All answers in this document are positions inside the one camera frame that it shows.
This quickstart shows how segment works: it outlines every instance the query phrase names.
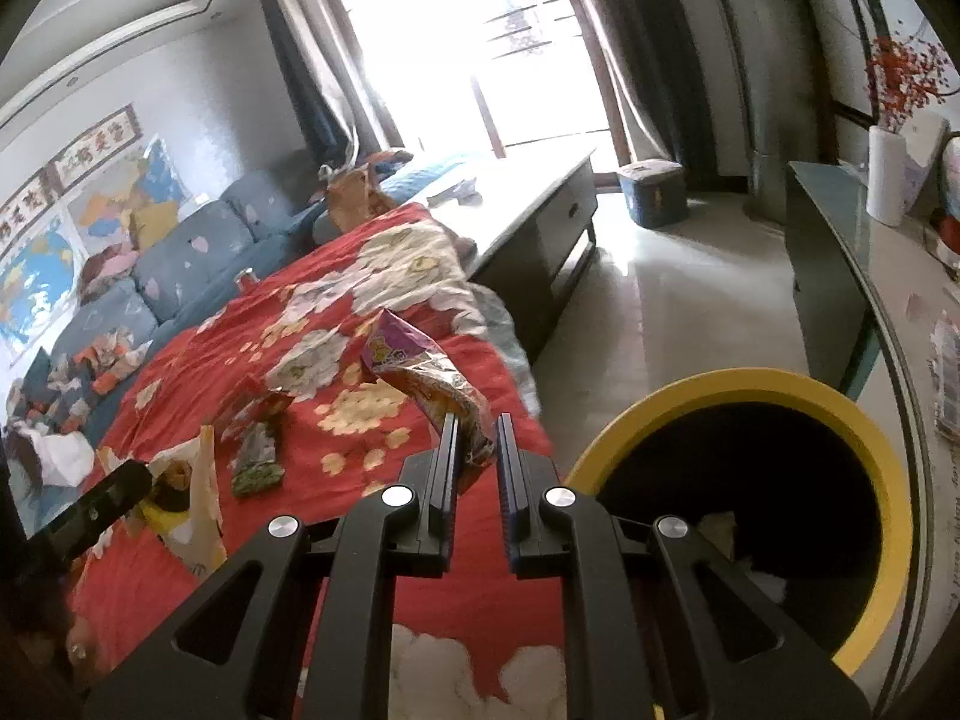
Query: yellow ring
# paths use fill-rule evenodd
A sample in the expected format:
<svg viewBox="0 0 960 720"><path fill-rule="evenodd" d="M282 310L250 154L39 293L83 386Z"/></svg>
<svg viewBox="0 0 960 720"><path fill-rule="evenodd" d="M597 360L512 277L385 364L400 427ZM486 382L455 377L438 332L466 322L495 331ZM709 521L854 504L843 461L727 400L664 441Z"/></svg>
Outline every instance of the yellow ring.
<svg viewBox="0 0 960 720"><path fill-rule="evenodd" d="M870 478L880 510L880 564L866 608L833 655L848 676L867 659L890 624L910 565L913 524L904 467L880 428L840 392L774 368L732 368L691 376L630 406L580 456L565 484L596 495L613 469L642 440L675 419L724 403L773 403L823 423L853 450Z"/></svg>

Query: storage box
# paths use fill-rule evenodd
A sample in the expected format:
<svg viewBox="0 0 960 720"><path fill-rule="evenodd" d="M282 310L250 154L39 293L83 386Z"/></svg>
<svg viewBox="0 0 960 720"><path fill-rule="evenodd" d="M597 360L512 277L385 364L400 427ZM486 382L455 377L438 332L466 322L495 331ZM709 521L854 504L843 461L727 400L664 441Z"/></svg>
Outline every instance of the storage box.
<svg viewBox="0 0 960 720"><path fill-rule="evenodd" d="M661 227L688 216L683 165L646 159L617 170L630 218L641 227Z"/></svg>

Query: red blanket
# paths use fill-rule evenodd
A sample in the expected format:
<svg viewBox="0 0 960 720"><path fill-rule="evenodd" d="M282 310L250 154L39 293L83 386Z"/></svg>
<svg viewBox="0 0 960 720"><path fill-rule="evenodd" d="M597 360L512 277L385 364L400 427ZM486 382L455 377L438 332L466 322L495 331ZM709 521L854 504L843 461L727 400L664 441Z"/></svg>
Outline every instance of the red blanket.
<svg viewBox="0 0 960 720"><path fill-rule="evenodd" d="M282 485L238 500L230 491L229 458L217 458L227 553L277 514L307 522L337 517L362 494L395 480L404 458L431 445L427 421L409 398L382 382L361 381L360 350L381 307L435 338L493 414L512 415L521 447L550 453L544 431L482 338L482 319L452 247L419 206L319 248L174 338L141 372L103 445L119 458L150 459L195 437L245 375L282 381L299 394L282 418ZM323 343L291 365L291 350L317 338ZM493 696L499 696L545 718L562 705L559 584L520 583L508 574L494 469L462 497L455 533L445 579L398 583L395 621L403 628L395 627L392 706L405 707L397 716L468 717L498 707ZM74 608L90 620L106 661L115 665L195 587L150 532L131 538L114 527L103 556L88 560ZM522 649L529 646L536 649ZM517 686L531 680L535 698Z"/></svg>

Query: metal bolt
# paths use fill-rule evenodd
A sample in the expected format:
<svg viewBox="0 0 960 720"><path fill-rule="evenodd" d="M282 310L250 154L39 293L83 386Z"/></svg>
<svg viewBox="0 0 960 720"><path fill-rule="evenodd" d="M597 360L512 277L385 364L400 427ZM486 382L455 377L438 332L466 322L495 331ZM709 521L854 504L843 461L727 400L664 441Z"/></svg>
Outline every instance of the metal bolt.
<svg viewBox="0 0 960 720"><path fill-rule="evenodd" d="M274 517L267 526L270 535L275 538L287 538L296 533L297 528L299 528L299 522L296 521L296 517L290 517L290 514Z"/></svg>
<svg viewBox="0 0 960 720"><path fill-rule="evenodd" d="M683 538L690 530L690 526L680 519L680 517L664 517L664 519L661 519L661 521L656 524L656 528L658 528L666 538Z"/></svg>
<svg viewBox="0 0 960 720"><path fill-rule="evenodd" d="M549 490L544 493L544 496L550 506L557 506L561 509L572 505L577 499L573 490L568 490L567 488L549 488Z"/></svg>
<svg viewBox="0 0 960 720"><path fill-rule="evenodd" d="M410 503L414 499L414 491L411 488L405 488L403 485L391 485L383 490L380 497L387 506L396 508Z"/></svg>

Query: vase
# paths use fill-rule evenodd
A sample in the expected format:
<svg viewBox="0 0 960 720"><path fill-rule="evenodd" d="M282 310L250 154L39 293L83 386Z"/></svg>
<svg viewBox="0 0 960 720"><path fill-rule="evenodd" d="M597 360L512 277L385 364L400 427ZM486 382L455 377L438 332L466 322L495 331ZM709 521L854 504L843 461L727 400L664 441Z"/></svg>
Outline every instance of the vase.
<svg viewBox="0 0 960 720"><path fill-rule="evenodd" d="M906 138L882 127L870 128L870 175L867 213L896 227L904 220Z"/></svg>

